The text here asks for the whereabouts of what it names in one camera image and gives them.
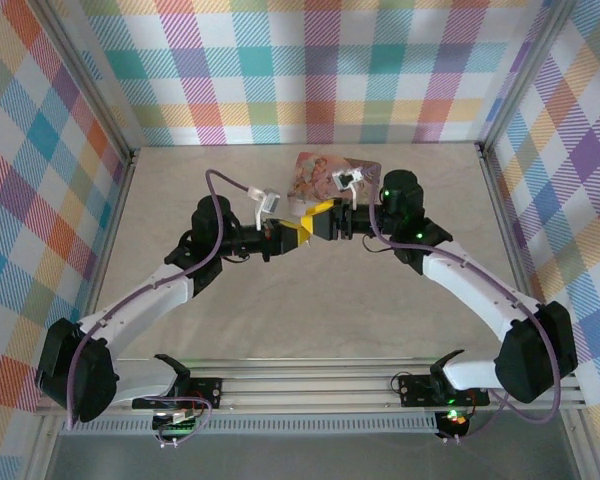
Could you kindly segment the clear floral acrylic box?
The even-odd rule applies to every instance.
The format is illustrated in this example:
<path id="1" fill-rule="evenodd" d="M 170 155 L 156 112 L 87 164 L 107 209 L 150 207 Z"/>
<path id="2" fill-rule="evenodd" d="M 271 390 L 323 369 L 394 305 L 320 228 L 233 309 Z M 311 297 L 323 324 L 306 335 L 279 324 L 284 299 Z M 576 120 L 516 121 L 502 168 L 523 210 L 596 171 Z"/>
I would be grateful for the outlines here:
<path id="1" fill-rule="evenodd" d="M 293 215 L 300 216 L 313 206 L 333 198 L 355 199 L 367 203 L 373 170 L 377 162 L 331 154 L 301 152 L 295 164 L 287 199 Z M 359 170 L 361 178 L 352 187 L 339 188 L 336 178 L 350 170 Z"/>

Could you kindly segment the small electronics board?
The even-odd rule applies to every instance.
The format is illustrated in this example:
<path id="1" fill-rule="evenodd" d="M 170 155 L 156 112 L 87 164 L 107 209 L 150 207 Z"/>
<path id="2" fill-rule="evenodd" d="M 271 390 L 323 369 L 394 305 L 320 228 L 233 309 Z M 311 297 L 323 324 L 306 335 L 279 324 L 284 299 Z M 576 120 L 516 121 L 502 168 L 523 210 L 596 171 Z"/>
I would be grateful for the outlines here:
<path id="1" fill-rule="evenodd" d="M 444 442 L 465 436 L 470 427 L 471 413 L 457 408 L 449 408 L 435 413 L 437 431 L 435 435 Z"/>
<path id="2" fill-rule="evenodd" d="M 158 412 L 152 417 L 151 428 L 160 448 L 177 448 L 199 425 L 202 413 L 194 409 Z"/>

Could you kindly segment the aluminium side frame rail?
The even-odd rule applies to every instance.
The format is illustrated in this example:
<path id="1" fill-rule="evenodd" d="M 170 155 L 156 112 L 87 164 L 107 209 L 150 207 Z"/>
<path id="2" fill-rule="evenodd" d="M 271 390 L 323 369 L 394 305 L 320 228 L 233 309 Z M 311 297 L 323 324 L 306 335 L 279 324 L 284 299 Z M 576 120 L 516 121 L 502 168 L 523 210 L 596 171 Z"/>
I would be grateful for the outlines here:
<path id="1" fill-rule="evenodd" d="M 94 313 L 96 310 L 140 152 L 140 148 L 133 150 L 124 164 L 118 194 L 105 231 L 106 235 L 102 244 L 101 255 L 95 265 L 94 276 L 90 282 L 84 305 L 83 314 L 85 316 Z"/>
<path id="2" fill-rule="evenodd" d="M 504 243 L 504 249 L 513 274 L 515 286 L 521 292 L 536 299 L 543 300 L 543 295 L 533 288 L 528 272 L 525 269 L 522 251 L 514 234 L 513 223 L 510 220 L 505 207 L 505 199 L 498 185 L 496 173 L 489 160 L 487 150 L 480 142 L 475 142 L 474 148 L 486 183 L 500 235 Z"/>

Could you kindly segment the aluminium mounting rail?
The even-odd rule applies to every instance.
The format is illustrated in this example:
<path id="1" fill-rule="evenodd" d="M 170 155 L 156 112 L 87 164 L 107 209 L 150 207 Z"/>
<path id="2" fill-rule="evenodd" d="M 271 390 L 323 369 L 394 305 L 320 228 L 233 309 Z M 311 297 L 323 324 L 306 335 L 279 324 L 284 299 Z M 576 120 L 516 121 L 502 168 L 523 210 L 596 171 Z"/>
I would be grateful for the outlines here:
<path id="1" fill-rule="evenodd" d="M 118 413 L 149 414 L 175 410 L 134 410 L 133 399 L 157 400 L 191 377 L 223 380 L 219 414 L 323 414 L 440 411 L 444 407 L 402 407 L 391 388 L 400 372 L 428 375 L 427 358 L 289 358 L 289 359 L 122 359 L 109 401 L 78 395 L 77 412 L 88 420 Z"/>

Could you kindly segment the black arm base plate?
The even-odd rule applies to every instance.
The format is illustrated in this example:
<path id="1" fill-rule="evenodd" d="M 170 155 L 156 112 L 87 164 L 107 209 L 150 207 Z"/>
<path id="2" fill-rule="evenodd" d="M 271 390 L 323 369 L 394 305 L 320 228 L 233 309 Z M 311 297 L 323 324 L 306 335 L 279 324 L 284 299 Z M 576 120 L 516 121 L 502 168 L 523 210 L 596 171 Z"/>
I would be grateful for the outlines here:
<path id="1" fill-rule="evenodd" d="M 192 402 L 173 401 L 175 397 L 204 398 L 212 404 L 213 408 L 220 406 L 222 396 L 223 380 L 217 377 L 193 378 L 188 381 L 187 386 L 174 386 L 171 390 L 161 396 L 160 400 L 136 398 L 132 400 L 131 407 L 134 410 L 177 410 L 177 409 L 199 409 L 200 405 Z"/>
<path id="2" fill-rule="evenodd" d="M 480 389 L 453 390 L 431 375 L 400 372 L 391 380 L 402 407 L 482 407 L 490 404 L 489 394 Z"/>

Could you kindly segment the aluminium frame post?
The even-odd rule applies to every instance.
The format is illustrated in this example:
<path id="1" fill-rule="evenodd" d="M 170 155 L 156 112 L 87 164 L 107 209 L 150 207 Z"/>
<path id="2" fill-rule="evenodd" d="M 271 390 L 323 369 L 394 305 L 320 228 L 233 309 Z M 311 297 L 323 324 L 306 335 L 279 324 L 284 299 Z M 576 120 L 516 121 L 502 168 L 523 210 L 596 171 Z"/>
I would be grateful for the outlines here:
<path id="1" fill-rule="evenodd" d="M 494 148 L 550 47 L 569 19 L 577 0 L 529 0 L 505 49 L 504 65 L 489 88 L 483 107 L 484 121 L 475 137 L 481 153 Z"/>
<path id="2" fill-rule="evenodd" d="M 54 10 L 50 0 L 27 0 L 27 2 L 50 37 L 61 59 L 65 62 L 66 68 L 75 80 L 77 87 L 101 122 L 104 132 L 113 141 L 116 151 L 127 162 L 131 162 L 138 148 L 125 138 L 122 129 L 114 119 L 112 111 L 106 104 L 104 96 L 89 72 L 83 56 L 67 33 L 60 15 Z"/>

